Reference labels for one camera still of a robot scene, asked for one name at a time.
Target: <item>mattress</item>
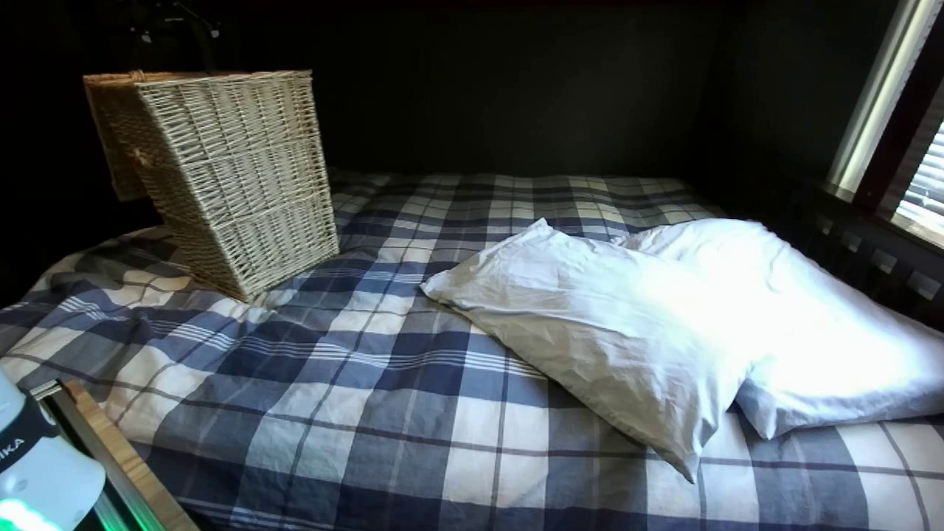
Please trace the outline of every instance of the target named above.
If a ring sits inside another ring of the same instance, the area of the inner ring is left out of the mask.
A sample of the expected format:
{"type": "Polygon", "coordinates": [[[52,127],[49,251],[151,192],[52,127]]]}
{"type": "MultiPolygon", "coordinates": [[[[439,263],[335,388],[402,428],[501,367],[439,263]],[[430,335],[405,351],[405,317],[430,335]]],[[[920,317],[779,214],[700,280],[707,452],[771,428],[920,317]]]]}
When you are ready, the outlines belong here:
{"type": "Polygon", "coordinates": [[[333,173],[341,251],[244,304],[161,227],[0,308],[24,388],[73,376],[207,527],[940,527],[944,418],[757,440],[697,481],[418,283],[533,217],[586,236],[718,214],[676,176],[333,173]]]}

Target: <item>pillowcase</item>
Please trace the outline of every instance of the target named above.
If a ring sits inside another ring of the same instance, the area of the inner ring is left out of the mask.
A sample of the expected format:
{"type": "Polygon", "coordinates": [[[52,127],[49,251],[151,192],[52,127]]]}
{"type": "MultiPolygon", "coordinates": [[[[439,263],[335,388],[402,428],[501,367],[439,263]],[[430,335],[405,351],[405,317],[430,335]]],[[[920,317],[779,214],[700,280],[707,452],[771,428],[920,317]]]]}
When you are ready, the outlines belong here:
{"type": "Polygon", "coordinates": [[[670,260],[567,236],[542,217],[427,277],[421,292],[656,449],[688,481],[772,334],[750,311],[720,311],[740,295],[670,260]]]}
{"type": "Polygon", "coordinates": [[[871,300],[762,223],[706,217],[642,229],[625,244],[779,298],[787,334],[737,395],[763,440],[944,413],[944,335],[871,300]]]}

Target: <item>bed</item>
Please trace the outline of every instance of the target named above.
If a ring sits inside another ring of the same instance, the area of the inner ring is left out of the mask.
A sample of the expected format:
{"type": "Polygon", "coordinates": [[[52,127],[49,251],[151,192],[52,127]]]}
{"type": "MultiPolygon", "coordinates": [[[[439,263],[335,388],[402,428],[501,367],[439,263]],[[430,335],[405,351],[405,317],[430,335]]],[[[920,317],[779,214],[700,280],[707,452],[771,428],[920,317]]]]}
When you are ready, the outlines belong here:
{"type": "Polygon", "coordinates": [[[620,238],[720,214],[673,176],[333,171],[341,251],[244,304],[161,227],[63,257],[0,311],[24,388],[77,376],[207,527],[940,527],[944,418],[757,440],[697,481],[418,283],[546,217],[620,238]]]}

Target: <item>wicker laundry hamper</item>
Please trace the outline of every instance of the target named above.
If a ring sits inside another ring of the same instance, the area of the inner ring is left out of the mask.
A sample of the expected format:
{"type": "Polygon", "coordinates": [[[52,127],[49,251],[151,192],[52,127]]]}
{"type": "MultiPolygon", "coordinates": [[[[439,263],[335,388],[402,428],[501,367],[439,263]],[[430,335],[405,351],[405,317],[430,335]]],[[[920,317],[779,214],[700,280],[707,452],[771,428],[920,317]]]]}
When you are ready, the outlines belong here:
{"type": "Polygon", "coordinates": [[[201,285],[253,300],[335,254],[309,70],[82,83],[117,198],[154,201],[201,285]]]}

